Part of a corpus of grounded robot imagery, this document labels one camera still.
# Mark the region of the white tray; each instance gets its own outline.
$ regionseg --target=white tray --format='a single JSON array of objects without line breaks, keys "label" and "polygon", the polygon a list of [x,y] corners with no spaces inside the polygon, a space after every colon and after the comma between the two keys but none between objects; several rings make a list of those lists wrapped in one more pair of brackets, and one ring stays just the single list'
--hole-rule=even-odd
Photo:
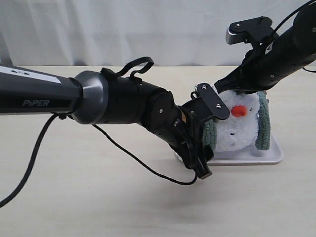
[{"label": "white tray", "polygon": [[277,140],[271,135],[271,144],[268,151],[259,151],[250,145],[237,152],[215,153],[208,165],[274,165],[283,160],[283,151]]}]

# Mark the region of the white backdrop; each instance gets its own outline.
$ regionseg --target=white backdrop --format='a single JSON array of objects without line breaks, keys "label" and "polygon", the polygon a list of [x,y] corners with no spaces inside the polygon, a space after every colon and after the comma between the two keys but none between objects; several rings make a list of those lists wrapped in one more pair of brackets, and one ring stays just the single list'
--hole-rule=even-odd
[{"label": "white backdrop", "polygon": [[[305,0],[1,0],[0,29],[15,65],[239,65],[250,45],[227,45],[235,21],[275,27]],[[293,18],[279,31],[291,26]]]}]

